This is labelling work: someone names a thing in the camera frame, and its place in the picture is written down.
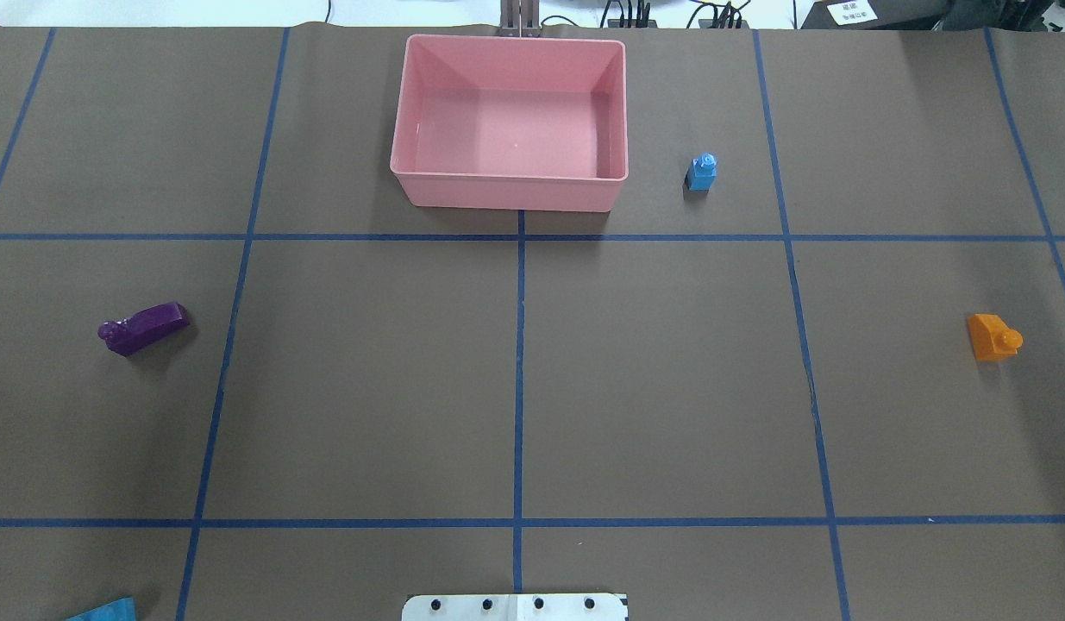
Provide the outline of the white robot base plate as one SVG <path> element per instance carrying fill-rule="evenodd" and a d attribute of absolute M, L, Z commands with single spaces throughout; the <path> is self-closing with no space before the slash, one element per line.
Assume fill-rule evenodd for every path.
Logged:
<path fill-rule="evenodd" d="M 628 620 L 615 593 L 478 593 L 410 597 L 402 620 Z"/>

